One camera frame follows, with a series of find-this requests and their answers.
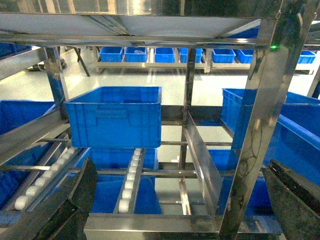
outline shelving unit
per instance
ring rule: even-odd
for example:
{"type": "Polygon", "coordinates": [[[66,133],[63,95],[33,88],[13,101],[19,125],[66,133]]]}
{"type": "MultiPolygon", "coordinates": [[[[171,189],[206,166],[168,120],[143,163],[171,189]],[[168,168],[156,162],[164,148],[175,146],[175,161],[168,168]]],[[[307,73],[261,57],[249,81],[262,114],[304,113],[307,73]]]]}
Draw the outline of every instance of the shelving unit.
{"type": "MultiPolygon", "coordinates": [[[[8,58],[0,61],[0,79],[18,72],[22,68],[29,67],[34,62],[45,60],[45,67],[49,78],[52,94],[54,96],[56,110],[37,118],[36,120],[17,128],[15,131],[8,132],[0,136],[0,165],[7,162],[10,158],[23,151],[23,149],[37,141],[63,142],[57,138],[49,138],[47,134],[58,126],[68,122],[68,116],[65,112],[63,102],[68,99],[64,77],[61,69],[60,60],[56,48],[50,48],[58,45],[89,45],[89,46],[139,46],[139,47],[164,47],[171,46],[175,48],[189,47],[188,62],[172,64],[174,68],[186,67],[186,80],[183,105],[163,105],[161,108],[163,125],[178,125],[182,127],[181,141],[162,142],[163,145],[180,145],[180,159],[178,164],[160,163],[159,170],[142,170],[142,175],[156,176],[161,178],[176,178],[180,186],[181,205],[183,215],[136,215],[136,214],[90,214],[84,232],[88,239],[211,239],[234,240],[236,236],[241,239],[278,239],[282,234],[279,223],[276,218],[271,216],[244,216],[247,203],[250,199],[257,176],[261,174],[262,162],[265,157],[267,147],[272,137],[277,119],[280,114],[285,96],[295,71],[301,50],[303,47],[315,50],[320,46],[318,41],[310,40],[305,43],[312,21],[316,17],[316,11],[319,6],[318,0],[295,1],[276,0],[276,1],[220,1],[205,0],[199,4],[189,4],[188,1],[178,1],[177,6],[172,7],[163,1],[146,1],[135,8],[133,1],[108,1],[107,10],[105,7],[92,1],[68,1],[67,5],[57,1],[58,4],[22,1],[19,4],[6,4],[0,6],[0,20],[4,16],[10,24],[18,26],[18,18],[29,18],[29,21],[35,19],[65,21],[67,24],[74,18],[73,23],[82,22],[83,25],[76,25],[72,28],[65,27],[64,31],[39,34],[36,31],[15,30],[0,34],[0,41],[15,42],[20,44],[34,44],[49,46],[31,51],[31,58],[25,64],[15,64],[6,70],[9,63],[21,63],[20,56],[8,58]],[[194,37],[177,36],[174,32],[171,36],[156,35],[134,35],[130,34],[129,26],[123,24],[126,18],[139,18],[142,21],[150,21],[157,16],[157,20],[170,16],[171,18],[187,19],[192,26],[194,21],[207,21],[212,18],[213,23],[218,19],[223,19],[225,25],[223,30],[215,33],[212,37],[194,37]],[[230,23],[230,18],[238,18],[239,24],[230,23]],[[261,19],[260,29],[257,39],[243,38],[217,38],[223,34],[235,31],[239,25],[243,26],[250,21],[261,19]],[[87,21],[93,20],[100,28],[105,29],[103,34],[97,34],[94,29],[85,28],[87,21]],[[297,27],[291,28],[292,23],[299,23],[299,34],[297,27]],[[270,49],[271,45],[277,45],[276,50],[270,49]],[[249,67],[249,77],[246,84],[246,90],[256,90],[255,102],[252,105],[251,115],[244,113],[244,107],[241,107],[240,115],[250,119],[246,134],[243,129],[237,126],[233,135],[231,152],[238,153],[236,159],[230,158],[228,166],[229,174],[220,174],[214,165],[207,145],[225,146],[230,143],[204,142],[198,132],[197,126],[204,125],[208,121],[214,125],[221,125],[219,106],[192,106],[193,83],[195,69],[200,68],[210,71],[211,54],[208,54],[201,65],[195,64],[196,48],[232,48],[232,49],[254,49],[253,61],[250,64],[244,64],[243,67],[249,67]],[[189,147],[193,164],[186,163],[187,146],[189,147]],[[248,161],[248,151],[258,153],[254,161],[248,161]],[[225,184],[222,178],[234,179],[232,185],[225,184]],[[207,215],[195,216],[190,211],[190,202],[186,189],[185,178],[197,178],[200,184],[204,204],[207,209],[207,215]],[[221,191],[228,191],[228,199],[219,198],[221,191]]],[[[39,22],[36,29],[42,29],[39,22]]],[[[102,63],[97,62],[96,67],[102,68],[147,68],[158,66],[159,68],[168,68],[169,64],[155,64],[149,55],[147,63],[102,63]]],[[[319,85],[318,70],[314,85],[319,85]]],[[[247,98],[248,91],[245,91],[243,102],[247,98]]],[[[20,166],[20,168],[29,171],[47,170],[43,166],[20,166]]],[[[71,172],[78,172],[79,169],[72,168],[71,172]]],[[[126,171],[114,171],[112,169],[98,169],[98,174],[121,174],[126,171]]],[[[21,212],[19,211],[0,211],[0,216],[4,219],[1,222],[1,231],[17,221],[21,212]]]]}

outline white floor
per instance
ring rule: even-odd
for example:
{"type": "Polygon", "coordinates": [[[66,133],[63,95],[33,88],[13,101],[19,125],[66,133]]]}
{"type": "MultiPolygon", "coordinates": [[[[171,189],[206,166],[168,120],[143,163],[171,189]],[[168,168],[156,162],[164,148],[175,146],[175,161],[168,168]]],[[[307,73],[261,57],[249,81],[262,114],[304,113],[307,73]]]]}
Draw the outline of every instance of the white floor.
{"type": "MultiPolygon", "coordinates": [[[[71,50],[62,53],[68,67],[63,71],[70,98],[74,98],[100,86],[162,86],[162,104],[182,105],[185,85],[185,70],[151,70],[113,69],[97,74],[94,67],[93,52],[89,49],[81,53],[91,77],[87,77],[81,64],[77,62],[76,53],[71,50]]],[[[244,88],[248,72],[216,71],[214,74],[195,75],[192,104],[199,106],[221,106],[222,88],[244,88]]],[[[295,75],[289,91],[306,95],[314,75],[295,75]]],[[[22,71],[0,81],[0,99],[53,100],[50,85],[45,72],[22,71]]],[[[204,141],[231,142],[232,139],[221,127],[198,127],[204,141]]],[[[180,126],[163,126],[163,141],[180,141],[180,126]]],[[[179,155],[179,146],[161,146],[158,149],[160,162],[171,162],[179,155]]],[[[202,201],[197,179],[187,179],[186,186],[190,201],[202,201]]],[[[177,179],[159,178],[156,190],[160,200],[180,201],[177,179]]],[[[182,214],[180,205],[162,205],[165,214],[182,214]]],[[[203,214],[203,206],[192,208],[195,214],[203,214]]]]}

